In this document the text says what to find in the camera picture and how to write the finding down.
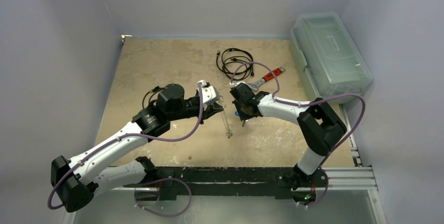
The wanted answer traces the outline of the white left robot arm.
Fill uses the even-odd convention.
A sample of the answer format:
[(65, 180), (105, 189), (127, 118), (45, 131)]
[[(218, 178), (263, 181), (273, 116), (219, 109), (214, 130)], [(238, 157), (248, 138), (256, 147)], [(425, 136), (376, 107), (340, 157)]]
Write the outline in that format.
[[(114, 135), (99, 145), (69, 159), (59, 156), (51, 162), (53, 189), (47, 200), (51, 210), (65, 208), (67, 212), (86, 206), (95, 196), (114, 188), (141, 184), (149, 187), (159, 183), (156, 167), (149, 158), (113, 167), (112, 164), (127, 153), (149, 142), (179, 142), (189, 138), (204, 120), (224, 110), (219, 104), (221, 95), (208, 82), (198, 82), (196, 94), (186, 99), (184, 88), (178, 84), (155, 87), (149, 91), (157, 99), (143, 104), (142, 110), (133, 116)], [(193, 129), (183, 137), (163, 138), (175, 120), (195, 117)]]

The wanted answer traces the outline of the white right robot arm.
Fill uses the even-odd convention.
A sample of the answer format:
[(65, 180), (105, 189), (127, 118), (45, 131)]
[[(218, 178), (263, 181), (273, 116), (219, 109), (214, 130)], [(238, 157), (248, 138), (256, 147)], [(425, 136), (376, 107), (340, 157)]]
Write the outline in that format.
[(255, 93), (245, 83), (232, 85), (230, 93), (242, 121), (272, 117), (300, 127), (308, 147), (295, 166), (294, 179), (299, 185), (306, 186), (314, 180), (314, 172), (347, 132), (336, 112), (328, 103), (320, 103), (320, 98), (312, 105), (274, 97), (268, 92)]

